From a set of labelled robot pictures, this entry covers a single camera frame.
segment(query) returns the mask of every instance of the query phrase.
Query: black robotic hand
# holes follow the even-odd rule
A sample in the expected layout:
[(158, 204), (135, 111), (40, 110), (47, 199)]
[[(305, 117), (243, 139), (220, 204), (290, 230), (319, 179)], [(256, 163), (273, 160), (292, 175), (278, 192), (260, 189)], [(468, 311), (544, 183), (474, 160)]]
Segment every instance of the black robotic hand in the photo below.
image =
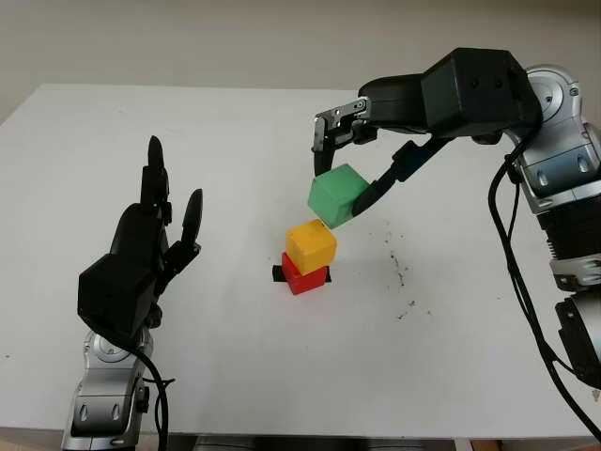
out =
[(203, 191), (192, 193), (180, 241), (171, 247), (165, 228), (171, 223), (169, 179), (156, 136), (148, 145), (140, 202), (121, 215), (108, 254), (79, 276), (77, 313), (92, 331), (121, 349), (135, 348), (143, 327), (161, 324), (159, 296), (200, 252), (195, 242), (203, 209)]

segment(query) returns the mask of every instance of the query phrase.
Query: stacked blocks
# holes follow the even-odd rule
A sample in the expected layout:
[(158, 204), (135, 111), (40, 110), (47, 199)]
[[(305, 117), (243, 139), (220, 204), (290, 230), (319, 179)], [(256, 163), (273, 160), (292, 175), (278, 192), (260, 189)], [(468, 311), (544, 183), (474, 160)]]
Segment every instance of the stacked blocks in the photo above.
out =
[(282, 272), (293, 294), (321, 287), (336, 253), (336, 238), (315, 219), (288, 230)]
[(329, 228), (335, 228), (353, 217), (353, 203), (368, 187), (363, 177), (343, 164), (314, 178), (307, 204)]

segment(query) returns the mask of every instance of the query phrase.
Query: tabletop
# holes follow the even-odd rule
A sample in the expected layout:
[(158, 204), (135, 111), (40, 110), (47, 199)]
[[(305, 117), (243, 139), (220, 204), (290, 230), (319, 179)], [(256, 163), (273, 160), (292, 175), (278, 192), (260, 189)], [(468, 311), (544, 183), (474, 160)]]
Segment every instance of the tabletop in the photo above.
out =
[[(188, 433), (577, 436), (506, 273), (486, 192), (511, 143), (455, 140), (336, 228), (331, 283), (271, 280), (285, 233), (315, 219), (313, 116), (351, 91), (44, 85), (0, 127), (0, 428), (61, 429), (83, 374), (77, 277), (136, 202), (162, 140), (174, 222), (203, 188), (202, 252), (161, 297), (153, 359)], [(371, 180), (408, 137), (337, 152)], [(508, 216), (513, 188), (502, 186)], [(564, 352), (544, 233), (514, 240), (549, 343)], [(597, 423), (591, 388), (563, 372)], [(152, 430), (151, 415), (144, 429)]]

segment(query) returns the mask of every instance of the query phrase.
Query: robotic arm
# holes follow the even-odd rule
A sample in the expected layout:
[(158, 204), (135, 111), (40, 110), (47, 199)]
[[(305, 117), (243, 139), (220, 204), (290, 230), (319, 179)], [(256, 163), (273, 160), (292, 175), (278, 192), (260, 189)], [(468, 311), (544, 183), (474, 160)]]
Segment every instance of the robotic arm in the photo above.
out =
[[(547, 233), (558, 288), (573, 293), (555, 307), (560, 337), (574, 374), (601, 389), (601, 133), (584, 120), (581, 104), (578, 81), (561, 68), (523, 70), (505, 51), (456, 49), (424, 73), (374, 80), (357, 100), (316, 115), (312, 151), (318, 176), (331, 169), (335, 150), (370, 142), (378, 129), (431, 133), (423, 146), (408, 141), (393, 155), (391, 167), (355, 199), (356, 216), (454, 138), (494, 145), (506, 133), (516, 153), (504, 167)], [(511, 273), (510, 244), (511, 255), (505, 252)], [(527, 307), (525, 313), (552, 379), (601, 440), (552, 368), (558, 359), (534, 330), (533, 321), (540, 331), (535, 314)]]
[[(111, 250), (79, 277), (77, 313), (91, 329), (84, 341), (85, 373), (79, 383), (63, 435), (64, 450), (133, 450), (142, 415), (148, 411), (145, 367), (159, 390), (155, 421), (159, 449), (167, 446), (168, 409), (157, 368), (150, 361), (149, 329), (159, 327), (159, 297), (171, 280), (200, 252), (203, 192), (188, 202), (181, 240), (167, 244), (171, 223), (169, 182), (162, 146), (153, 136), (142, 172), (140, 202), (119, 220)], [(162, 407), (161, 423), (157, 418)]]

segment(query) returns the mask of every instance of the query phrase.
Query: wall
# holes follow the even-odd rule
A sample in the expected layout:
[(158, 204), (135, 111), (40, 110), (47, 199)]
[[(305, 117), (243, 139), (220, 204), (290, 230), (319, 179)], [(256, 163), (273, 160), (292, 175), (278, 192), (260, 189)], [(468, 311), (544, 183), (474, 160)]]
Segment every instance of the wall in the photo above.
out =
[(601, 123), (598, 0), (0, 0), (0, 122), (44, 82), (356, 88), (460, 45), (566, 66)]

